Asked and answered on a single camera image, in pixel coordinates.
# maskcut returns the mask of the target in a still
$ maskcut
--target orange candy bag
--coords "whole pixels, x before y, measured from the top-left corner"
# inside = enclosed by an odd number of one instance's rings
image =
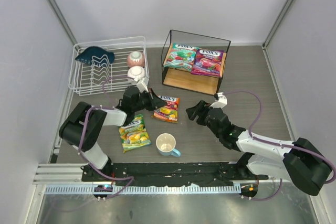
[[[154,110],[153,118],[161,121],[177,123],[177,107],[179,106],[180,99],[176,97],[165,97],[158,95],[159,98],[167,102],[167,105]]]

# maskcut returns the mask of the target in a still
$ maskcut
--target gray wooden tabletop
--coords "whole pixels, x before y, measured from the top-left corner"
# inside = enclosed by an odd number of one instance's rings
[[[152,145],[123,153],[118,128],[102,128],[98,143],[113,162],[225,162],[237,161],[241,153],[226,149],[205,126],[187,118],[185,109],[196,105],[199,100],[214,101],[211,95],[167,87],[161,80],[161,48],[148,48],[150,83],[156,94],[179,97],[178,124],[167,123],[151,118],[153,112],[141,111]],[[254,132],[282,140],[289,140],[289,133],[281,112],[275,88],[265,61],[261,46],[230,47],[220,87],[221,92],[249,90],[258,94],[264,107],[263,114],[254,128]],[[118,100],[123,92],[109,93],[110,98]],[[231,94],[227,96],[228,105],[223,109],[232,123],[248,128],[259,111],[257,100],[249,94]],[[111,106],[104,94],[88,96],[73,95],[70,111],[78,102],[85,101],[93,105]],[[170,133],[176,139],[176,148],[181,157],[162,156],[158,153],[155,140],[161,133]],[[58,163],[82,163],[82,159],[65,141],[62,142]]]

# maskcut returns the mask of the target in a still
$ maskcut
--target wire mesh bin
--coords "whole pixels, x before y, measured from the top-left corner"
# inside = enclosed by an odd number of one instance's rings
[[[110,64],[106,55],[101,58],[93,56],[92,64],[76,61],[75,58],[86,48],[97,46],[114,53],[114,62]],[[133,51],[140,51],[145,58],[145,76],[149,78],[146,42],[143,36],[122,39],[110,39],[84,42],[74,45],[72,54],[69,88],[79,95],[103,93],[102,85],[108,78],[104,88],[106,92],[124,91],[133,86],[127,80],[127,56]]]
[[[223,50],[223,59],[219,77],[202,76],[191,74],[182,68],[165,67],[169,57],[169,49],[172,43],[199,47],[206,50]],[[215,94],[222,84],[226,56],[230,48],[231,41],[227,39],[215,38],[199,34],[187,33],[184,31],[170,30],[162,48],[161,67],[162,84],[180,89],[192,90],[204,94]]]

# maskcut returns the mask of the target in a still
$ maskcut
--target floor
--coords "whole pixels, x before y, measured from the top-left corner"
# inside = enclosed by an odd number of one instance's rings
[[[267,197],[278,186],[278,183],[261,183],[258,196]],[[318,224],[309,196],[289,183],[284,184],[275,198],[261,202],[229,194],[134,195],[100,202],[92,198],[92,195],[46,195],[37,223]],[[88,204],[74,211],[85,203]]]
[[[241,156],[240,152],[226,149],[208,128],[188,120],[185,113],[186,108],[194,106],[199,100],[213,102],[214,98],[210,95],[162,85],[161,51],[161,48],[147,48],[148,62],[150,62],[149,86],[156,94],[181,99],[179,123],[158,121],[151,118],[152,112],[142,111],[152,145],[123,153],[117,127],[105,126],[98,138],[102,150],[115,163],[237,161]],[[290,139],[261,46],[230,47],[220,91],[234,90],[253,91],[261,98],[264,109],[260,120],[255,125],[255,133],[282,140]],[[122,92],[109,93],[109,96],[117,103],[122,97]],[[249,127],[259,111],[257,100],[249,94],[231,94],[227,98],[228,105],[223,110],[229,116],[230,121],[238,126]],[[81,97],[74,94],[70,110],[79,101],[95,105],[111,105],[104,94]],[[176,148],[181,152],[181,157],[165,157],[158,153],[155,140],[161,133],[171,133],[175,136]],[[82,163],[83,161],[75,149],[66,142],[62,142],[57,162]]]

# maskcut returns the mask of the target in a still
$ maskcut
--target white bowl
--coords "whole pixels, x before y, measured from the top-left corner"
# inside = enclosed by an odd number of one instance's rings
[[[145,69],[139,66],[131,67],[127,72],[127,80],[136,84],[141,78],[145,77]]]

